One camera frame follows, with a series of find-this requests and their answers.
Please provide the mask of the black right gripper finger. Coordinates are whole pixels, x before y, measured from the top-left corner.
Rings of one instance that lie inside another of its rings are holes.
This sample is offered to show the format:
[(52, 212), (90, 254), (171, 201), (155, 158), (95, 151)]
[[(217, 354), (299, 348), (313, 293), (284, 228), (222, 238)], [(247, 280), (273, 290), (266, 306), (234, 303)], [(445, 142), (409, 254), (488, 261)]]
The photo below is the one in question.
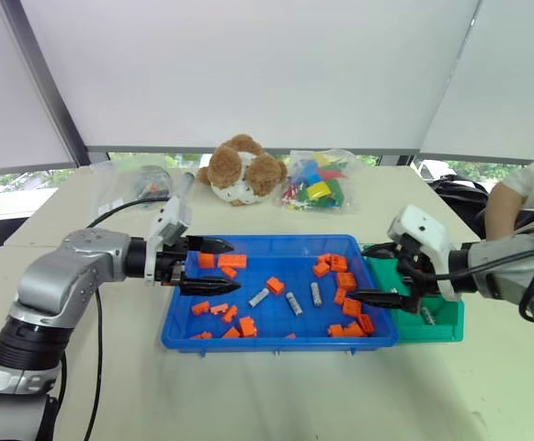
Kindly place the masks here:
[(397, 292), (379, 291), (377, 289), (357, 290), (350, 293), (350, 298), (384, 309), (402, 309), (407, 301), (407, 297)]
[(363, 257), (396, 257), (401, 246), (398, 243), (367, 244), (362, 249)]

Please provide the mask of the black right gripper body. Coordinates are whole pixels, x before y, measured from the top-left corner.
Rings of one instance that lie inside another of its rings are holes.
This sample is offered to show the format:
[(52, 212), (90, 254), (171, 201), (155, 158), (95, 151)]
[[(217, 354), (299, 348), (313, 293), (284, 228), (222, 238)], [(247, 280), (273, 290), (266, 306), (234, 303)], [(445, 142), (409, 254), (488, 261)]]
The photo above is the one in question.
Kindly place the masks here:
[(430, 259), (421, 252), (421, 244), (410, 235), (403, 235), (399, 240), (397, 255), (397, 272), (402, 282), (410, 289), (409, 299), (403, 304), (403, 309), (410, 313), (421, 311), (423, 298), (437, 296), (437, 282), (426, 280), (422, 273), (433, 275), (434, 267)]

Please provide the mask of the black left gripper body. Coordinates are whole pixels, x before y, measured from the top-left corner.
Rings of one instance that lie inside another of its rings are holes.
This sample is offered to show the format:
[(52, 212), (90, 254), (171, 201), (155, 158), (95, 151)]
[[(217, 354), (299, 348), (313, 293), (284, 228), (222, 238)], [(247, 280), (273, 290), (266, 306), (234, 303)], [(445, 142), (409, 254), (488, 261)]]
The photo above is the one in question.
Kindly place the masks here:
[(179, 238), (175, 244), (163, 243), (156, 253), (154, 280), (164, 286), (178, 286), (185, 274), (188, 242)]

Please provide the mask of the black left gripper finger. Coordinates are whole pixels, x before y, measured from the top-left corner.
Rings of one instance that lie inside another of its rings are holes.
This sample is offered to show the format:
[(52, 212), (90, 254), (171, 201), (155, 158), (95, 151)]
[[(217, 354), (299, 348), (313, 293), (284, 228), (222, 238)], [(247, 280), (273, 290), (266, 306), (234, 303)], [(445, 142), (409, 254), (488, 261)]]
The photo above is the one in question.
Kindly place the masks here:
[(234, 250), (234, 247), (230, 243), (221, 238), (188, 235), (186, 240), (189, 251), (204, 254), (225, 254)]
[(241, 285), (222, 277), (192, 278), (181, 281), (182, 296), (219, 296), (239, 289)]

